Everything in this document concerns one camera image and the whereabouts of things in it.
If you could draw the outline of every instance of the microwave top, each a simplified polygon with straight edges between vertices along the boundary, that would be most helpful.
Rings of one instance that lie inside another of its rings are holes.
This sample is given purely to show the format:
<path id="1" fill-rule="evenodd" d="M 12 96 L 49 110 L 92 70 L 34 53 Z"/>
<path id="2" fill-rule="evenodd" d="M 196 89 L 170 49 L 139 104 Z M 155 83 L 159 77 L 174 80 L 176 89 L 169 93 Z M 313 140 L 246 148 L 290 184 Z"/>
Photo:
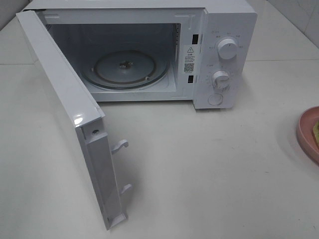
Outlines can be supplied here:
<path id="1" fill-rule="evenodd" d="M 255 12 L 246 0 L 33 0 L 24 10 L 205 8 L 208 13 Z"/>

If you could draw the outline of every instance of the white knob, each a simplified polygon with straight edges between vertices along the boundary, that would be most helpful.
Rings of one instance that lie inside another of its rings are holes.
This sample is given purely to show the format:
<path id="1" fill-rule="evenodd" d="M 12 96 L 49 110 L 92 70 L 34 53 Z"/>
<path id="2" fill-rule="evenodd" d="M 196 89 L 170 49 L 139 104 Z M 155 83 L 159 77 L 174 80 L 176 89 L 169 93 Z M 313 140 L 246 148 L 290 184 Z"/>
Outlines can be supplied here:
<path id="1" fill-rule="evenodd" d="M 223 90 L 229 86 L 229 74 L 226 71 L 217 71 L 212 75 L 213 86 Z"/>
<path id="2" fill-rule="evenodd" d="M 232 38 L 222 40 L 217 48 L 219 56 L 224 60 L 229 60 L 237 55 L 237 42 Z"/>

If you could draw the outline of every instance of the pink plate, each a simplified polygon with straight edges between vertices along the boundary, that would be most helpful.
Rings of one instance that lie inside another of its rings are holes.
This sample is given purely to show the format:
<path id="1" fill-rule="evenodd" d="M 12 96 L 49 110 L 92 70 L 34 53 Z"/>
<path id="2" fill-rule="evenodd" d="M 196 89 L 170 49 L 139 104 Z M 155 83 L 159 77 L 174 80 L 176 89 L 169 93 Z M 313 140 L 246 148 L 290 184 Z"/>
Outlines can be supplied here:
<path id="1" fill-rule="evenodd" d="M 305 153 L 319 163 L 319 147 L 313 132 L 317 121 L 319 121 L 319 107 L 306 110 L 298 122 L 297 138 Z"/>

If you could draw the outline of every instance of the white tiled wall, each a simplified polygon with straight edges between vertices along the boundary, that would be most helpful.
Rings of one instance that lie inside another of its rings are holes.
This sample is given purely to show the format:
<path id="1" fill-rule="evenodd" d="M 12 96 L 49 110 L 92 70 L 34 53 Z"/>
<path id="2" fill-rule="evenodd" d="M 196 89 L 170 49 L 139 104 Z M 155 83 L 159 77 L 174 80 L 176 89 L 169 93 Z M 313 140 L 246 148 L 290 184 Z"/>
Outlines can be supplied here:
<path id="1" fill-rule="evenodd" d="M 0 29 L 2 29 L 17 12 L 21 11 L 29 0 L 0 0 Z"/>
<path id="2" fill-rule="evenodd" d="M 319 0 L 269 0 L 319 47 Z"/>

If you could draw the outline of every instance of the qr code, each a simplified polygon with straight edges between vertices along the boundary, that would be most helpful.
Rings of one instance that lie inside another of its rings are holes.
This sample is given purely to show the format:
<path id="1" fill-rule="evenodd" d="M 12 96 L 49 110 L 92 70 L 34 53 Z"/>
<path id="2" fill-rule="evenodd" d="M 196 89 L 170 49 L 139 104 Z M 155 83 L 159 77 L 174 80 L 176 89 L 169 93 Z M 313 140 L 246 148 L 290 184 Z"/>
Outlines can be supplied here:
<path id="1" fill-rule="evenodd" d="M 193 72 L 195 63 L 185 63 L 184 72 Z"/>

